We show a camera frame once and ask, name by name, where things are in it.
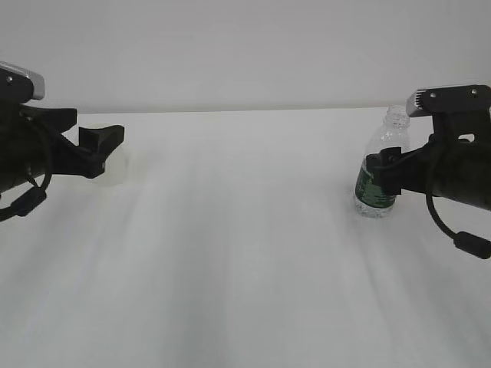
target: green label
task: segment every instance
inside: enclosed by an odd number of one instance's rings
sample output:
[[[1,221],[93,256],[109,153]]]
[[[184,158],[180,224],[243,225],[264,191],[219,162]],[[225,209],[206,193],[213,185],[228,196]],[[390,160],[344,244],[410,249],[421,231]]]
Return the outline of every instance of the green label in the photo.
[[[396,195],[385,195],[380,186],[374,184],[374,176],[361,166],[354,194],[360,201],[376,209],[386,209],[396,202]]]

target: water bottle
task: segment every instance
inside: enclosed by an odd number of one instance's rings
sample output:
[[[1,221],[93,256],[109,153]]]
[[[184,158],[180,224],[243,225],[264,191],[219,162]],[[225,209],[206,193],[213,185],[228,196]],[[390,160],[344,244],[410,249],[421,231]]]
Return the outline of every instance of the water bottle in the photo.
[[[396,201],[395,195],[385,195],[380,186],[373,183],[374,176],[367,170],[366,157],[379,153],[384,148],[401,147],[402,152],[409,150],[409,116],[406,107],[391,106],[384,118],[384,123],[368,142],[363,163],[354,190],[354,207],[363,216],[382,218],[389,215]]]

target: white tablecloth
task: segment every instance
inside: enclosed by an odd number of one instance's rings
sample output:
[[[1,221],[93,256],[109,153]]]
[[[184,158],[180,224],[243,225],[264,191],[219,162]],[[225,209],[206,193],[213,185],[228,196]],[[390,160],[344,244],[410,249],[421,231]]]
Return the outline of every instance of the white tablecloth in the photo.
[[[0,366],[491,366],[489,262],[422,195],[351,207],[384,111],[80,116],[127,128],[127,176],[54,177],[0,224]],[[414,147],[430,131],[414,120]],[[491,237],[489,213],[437,207]]]

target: white backdrop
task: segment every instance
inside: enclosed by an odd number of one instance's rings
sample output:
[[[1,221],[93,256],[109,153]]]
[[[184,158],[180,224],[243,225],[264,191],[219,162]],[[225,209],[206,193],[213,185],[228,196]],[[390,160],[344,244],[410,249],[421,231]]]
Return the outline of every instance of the white backdrop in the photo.
[[[17,0],[0,59],[83,112],[387,105],[491,82],[489,0]]]
[[[384,114],[81,115],[125,126],[127,175],[54,177],[0,223],[0,367],[490,367],[489,261],[424,195],[376,221],[352,209]],[[430,131],[415,120],[413,147]],[[491,212],[436,205],[491,238]]]

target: white wall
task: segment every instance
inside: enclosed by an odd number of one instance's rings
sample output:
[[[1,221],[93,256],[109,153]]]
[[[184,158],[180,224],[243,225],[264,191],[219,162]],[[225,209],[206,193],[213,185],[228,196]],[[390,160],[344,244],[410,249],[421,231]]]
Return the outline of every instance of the white wall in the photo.
[[[0,60],[84,112],[384,105],[491,83],[489,0],[16,0]]]

